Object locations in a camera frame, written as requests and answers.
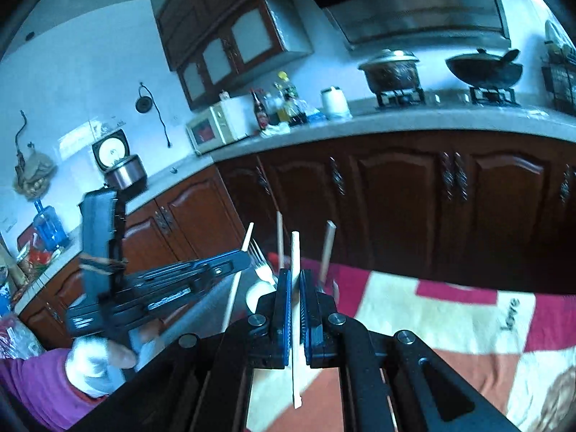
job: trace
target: microwave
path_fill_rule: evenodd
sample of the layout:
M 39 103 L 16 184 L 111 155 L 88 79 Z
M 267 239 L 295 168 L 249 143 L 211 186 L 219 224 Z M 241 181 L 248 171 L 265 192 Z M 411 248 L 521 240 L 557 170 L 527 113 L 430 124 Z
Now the microwave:
M 260 131 L 251 95 L 221 100 L 186 124 L 196 154 L 204 154 Z

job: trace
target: blue water bottle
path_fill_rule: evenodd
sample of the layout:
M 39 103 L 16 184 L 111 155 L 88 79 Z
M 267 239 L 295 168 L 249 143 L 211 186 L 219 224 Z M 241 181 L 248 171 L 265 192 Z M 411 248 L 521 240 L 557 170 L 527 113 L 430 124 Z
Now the blue water bottle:
M 57 247 L 66 247 L 70 243 L 70 239 L 62 228 L 62 223 L 56 214 L 56 210 L 52 206 L 42 207 L 42 202 L 36 200 L 34 206 L 38 214 L 32 221 L 34 229 L 44 240 L 46 250 L 53 252 Z

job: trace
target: cooking pot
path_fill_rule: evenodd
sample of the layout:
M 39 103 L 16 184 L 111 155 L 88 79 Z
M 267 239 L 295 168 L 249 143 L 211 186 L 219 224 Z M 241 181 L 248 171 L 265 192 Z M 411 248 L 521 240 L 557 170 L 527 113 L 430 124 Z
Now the cooking pot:
M 148 175 L 137 154 L 131 154 L 104 172 L 104 180 L 110 188 L 124 192 L 131 199 L 146 188 Z
M 508 89 L 522 76 L 523 66 L 512 63 L 518 58 L 519 50 L 510 50 L 502 57 L 489 54 L 484 49 L 477 51 L 446 60 L 452 74 L 468 85 L 484 89 Z
M 385 49 L 377 57 L 362 63 L 358 69 L 364 71 L 370 91 L 380 94 L 419 88 L 420 78 L 416 68 L 419 61 L 411 51 Z

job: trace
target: white tiled wall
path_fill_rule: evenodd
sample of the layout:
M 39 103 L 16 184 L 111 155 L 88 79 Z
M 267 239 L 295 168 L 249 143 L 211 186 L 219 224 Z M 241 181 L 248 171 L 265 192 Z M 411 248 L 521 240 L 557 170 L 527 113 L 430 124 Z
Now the white tiled wall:
M 545 7 L 538 8 L 535 1 L 503 0 L 503 5 L 512 47 L 521 51 L 518 62 L 524 65 L 524 74 L 514 89 L 518 93 L 531 94 L 540 105 L 546 105 L 548 96 L 542 80 L 541 57 L 545 55 L 544 24 L 553 15 Z M 342 88 L 348 100 L 373 96 L 364 72 L 358 70 L 358 65 L 370 55 L 346 50 L 338 33 L 313 0 L 295 0 L 295 4 L 315 51 L 309 57 L 283 67 L 297 86 L 300 96 L 314 106 L 321 106 L 320 91 L 328 86 Z M 466 87 L 448 70 L 445 60 L 457 54 L 475 52 L 475 46 L 401 48 L 412 50 L 419 57 L 418 72 L 425 90 Z M 277 71 L 260 77 L 236 93 L 246 92 L 252 86 L 272 89 L 272 82 L 278 80 Z
M 171 149 L 156 111 L 142 115 L 134 108 L 140 81 L 154 94 Z M 183 127 L 191 113 L 166 63 L 150 0 L 97 9 L 41 34 L 2 60 L 0 86 L 0 231 L 11 250 L 36 213 L 12 190 L 20 109 L 29 121 L 19 140 L 24 155 L 32 141 L 58 164 L 42 201 L 56 208 L 66 230 L 80 223 L 82 195 L 103 183 L 89 147 L 61 160 L 59 139 L 68 132 L 88 120 L 125 122 L 130 150 L 149 175 L 191 153 Z

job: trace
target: person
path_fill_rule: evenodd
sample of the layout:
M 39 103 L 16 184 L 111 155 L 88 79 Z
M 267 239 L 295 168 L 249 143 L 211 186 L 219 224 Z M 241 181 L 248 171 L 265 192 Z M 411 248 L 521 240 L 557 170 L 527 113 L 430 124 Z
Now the person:
M 0 430 L 61 432 L 116 389 L 108 366 L 141 369 L 161 351 L 159 324 L 139 331 L 140 355 L 99 336 L 30 359 L 0 359 Z

